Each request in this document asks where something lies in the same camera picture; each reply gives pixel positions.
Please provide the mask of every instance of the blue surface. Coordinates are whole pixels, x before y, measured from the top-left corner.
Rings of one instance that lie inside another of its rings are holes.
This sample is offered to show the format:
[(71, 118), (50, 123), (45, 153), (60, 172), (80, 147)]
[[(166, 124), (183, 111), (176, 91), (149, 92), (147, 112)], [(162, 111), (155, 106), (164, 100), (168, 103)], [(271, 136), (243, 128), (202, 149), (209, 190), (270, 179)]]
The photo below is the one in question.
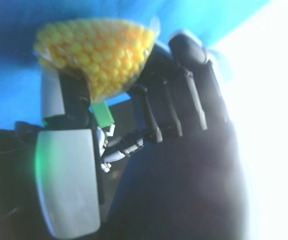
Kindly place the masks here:
[[(0, 0), (0, 129), (15, 121), (41, 125), (40, 71), (32, 45), (36, 28), (57, 20), (118, 17), (149, 24), (161, 21), (167, 43), (177, 29), (189, 29), (210, 46), (267, 0)], [(122, 101), (120, 96), (109, 104)]]

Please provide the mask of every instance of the blue tablecloth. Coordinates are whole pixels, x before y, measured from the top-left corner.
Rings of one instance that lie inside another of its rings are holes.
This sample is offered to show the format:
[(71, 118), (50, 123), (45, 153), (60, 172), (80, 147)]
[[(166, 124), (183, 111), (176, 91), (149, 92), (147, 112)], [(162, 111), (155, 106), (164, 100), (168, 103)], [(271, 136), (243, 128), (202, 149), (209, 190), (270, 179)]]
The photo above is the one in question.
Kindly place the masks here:
[[(161, 22), (167, 43), (177, 29), (189, 29), (210, 46), (268, 0), (0, 0), (0, 129), (15, 121), (41, 125), (40, 71), (32, 45), (44, 23), (85, 17)], [(122, 101), (123, 96), (110, 100)]]

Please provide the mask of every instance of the bag of yellow balls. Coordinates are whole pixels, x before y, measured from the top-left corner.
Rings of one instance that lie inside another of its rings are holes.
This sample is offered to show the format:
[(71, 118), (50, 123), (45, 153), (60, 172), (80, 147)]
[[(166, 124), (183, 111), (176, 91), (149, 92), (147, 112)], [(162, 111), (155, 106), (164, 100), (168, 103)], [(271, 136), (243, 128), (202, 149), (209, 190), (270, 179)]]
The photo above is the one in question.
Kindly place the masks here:
[(34, 51), (42, 66), (81, 70), (91, 100), (99, 102), (136, 81), (156, 35), (152, 29), (126, 20), (69, 20), (40, 29)]

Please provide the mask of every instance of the green block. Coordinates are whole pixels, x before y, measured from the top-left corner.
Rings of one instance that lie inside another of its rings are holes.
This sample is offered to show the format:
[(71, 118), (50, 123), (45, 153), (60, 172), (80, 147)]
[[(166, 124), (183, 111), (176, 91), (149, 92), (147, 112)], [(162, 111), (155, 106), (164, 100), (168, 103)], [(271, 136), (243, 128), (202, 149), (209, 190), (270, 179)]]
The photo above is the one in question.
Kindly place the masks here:
[(114, 118), (105, 101), (100, 103), (93, 103), (91, 107), (93, 109), (97, 124), (100, 128), (104, 128), (115, 123)]

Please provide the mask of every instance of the distant robotic hand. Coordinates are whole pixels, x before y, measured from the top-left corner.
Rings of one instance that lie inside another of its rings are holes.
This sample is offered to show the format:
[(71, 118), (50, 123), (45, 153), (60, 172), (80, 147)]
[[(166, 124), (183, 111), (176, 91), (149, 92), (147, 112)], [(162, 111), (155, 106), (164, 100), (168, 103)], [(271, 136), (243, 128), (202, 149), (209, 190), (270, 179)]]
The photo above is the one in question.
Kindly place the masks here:
[(138, 151), (145, 142), (156, 144), (196, 126), (207, 131), (229, 121), (206, 49), (186, 32), (175, 34), (169, 48), (155, 44), (128, 91), (137, 131), (111, 142), (89, 111), (86, 81), (45, 69), (45, 128), (38, 133), (36, 183), (54, 237), (74, 239), (99, 229), (99, 206), (104, 202), (99, 173), (111, 162)]

